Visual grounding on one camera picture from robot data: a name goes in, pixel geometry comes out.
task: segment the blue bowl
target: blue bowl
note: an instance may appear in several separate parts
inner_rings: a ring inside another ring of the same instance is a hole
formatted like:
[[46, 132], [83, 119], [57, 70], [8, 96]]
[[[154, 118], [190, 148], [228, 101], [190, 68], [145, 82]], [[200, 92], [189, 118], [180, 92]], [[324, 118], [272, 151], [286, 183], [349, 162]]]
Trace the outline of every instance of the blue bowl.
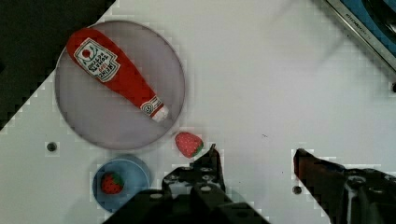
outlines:
[[[114, 172], [124, 181], [118, 194], [106, 194], [101, 190], [101, 180], [105, 173]], [[136, 193], [149, 189], [151, 184], [149, 168], [132, 155], [123, 155], [104, 164], [96, 172], [92, 191], [96, 201], [108, 212], [114, 213], [125, 205]]]

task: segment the toy strawberry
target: toy strawberry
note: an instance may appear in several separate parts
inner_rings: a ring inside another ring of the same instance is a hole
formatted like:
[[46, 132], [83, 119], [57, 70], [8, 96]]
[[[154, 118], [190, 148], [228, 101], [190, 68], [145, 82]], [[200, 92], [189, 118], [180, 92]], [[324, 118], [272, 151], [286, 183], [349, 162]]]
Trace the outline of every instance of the toy strawberry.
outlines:
[[116, 173], [105, 173], [102, 177], [101, 188], [105, 194], [118, 194], [123, 189], [123, 181]]
[[194, 157], [204, 147], [202, 139], [192, 133], [179, 133], [175, 141], [178, 150], [187, 158]]

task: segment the black object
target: black object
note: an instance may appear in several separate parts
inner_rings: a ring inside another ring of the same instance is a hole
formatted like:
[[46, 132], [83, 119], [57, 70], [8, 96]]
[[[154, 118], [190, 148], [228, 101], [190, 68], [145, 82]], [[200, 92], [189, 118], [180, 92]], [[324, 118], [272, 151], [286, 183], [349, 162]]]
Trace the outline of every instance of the black object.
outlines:
[[58, 147], [56, 146], [56, 143], [51, 142], [47, 144], [47, 150], [48, 151], [55, 151]]
[[114, 1], [0, 1], [0, 130], [54, 70], [69, 36]]
[[247, 203], [233, 203], [225, 194], [215, 146], [190, 167], [167, 175], [162, 189], [136, 194], [105, 224], [268, 223]]
[[294, 173], [334, 224], [385, 224], [396, 220], [396, 177], [375, 169], [346, 169], [303, 149]]
[[396, 12], [384, 0], [362, 0], [362, 2], [382, 33], [396, 43]]

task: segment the white table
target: white table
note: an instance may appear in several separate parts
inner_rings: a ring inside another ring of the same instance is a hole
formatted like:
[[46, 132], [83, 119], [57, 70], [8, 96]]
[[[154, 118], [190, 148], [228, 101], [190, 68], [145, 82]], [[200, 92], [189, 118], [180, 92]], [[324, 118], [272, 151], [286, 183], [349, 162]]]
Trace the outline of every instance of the white table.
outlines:
[[190, 162], [174, 145], [179, 130], [205, 149], [217, 143], [230, 196], [274, 224], [329, 223], [306, 189], [291, 192], [298, 147], [396, 171], [394, 80], [310, 0], [120, 0], [100, 21], [114, 19], [144, 23], [177, 49], [189, 88], [179, 124], [138, 151], [93, 146], [61, 119], [52, 74], [0, 132], [0, 223], [102, 223], [109, 213], [90, 190], [98, 165], [134, 153], [159, 188]]

